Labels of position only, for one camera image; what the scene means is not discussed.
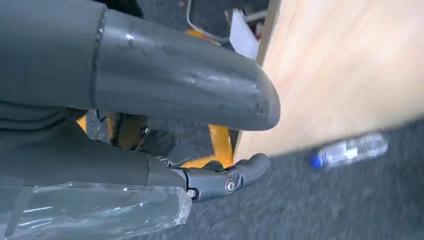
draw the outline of gray fabric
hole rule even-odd
[[[311,150],[275,157],[259,184],[140,239],[423,239],[424,121],[385,135],[383,157],[329,171],[310,166]]]

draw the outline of plastic bag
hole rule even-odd
[[[173,186],[3,185],[0,196],[0,231],[8,240],[126,239],[184,224],[192,205]]]

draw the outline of wooden panel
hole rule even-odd
[[[243,132],[236,161],[388,128],[424,113],[424,1],[278,0],[258,62],[279,124]]]

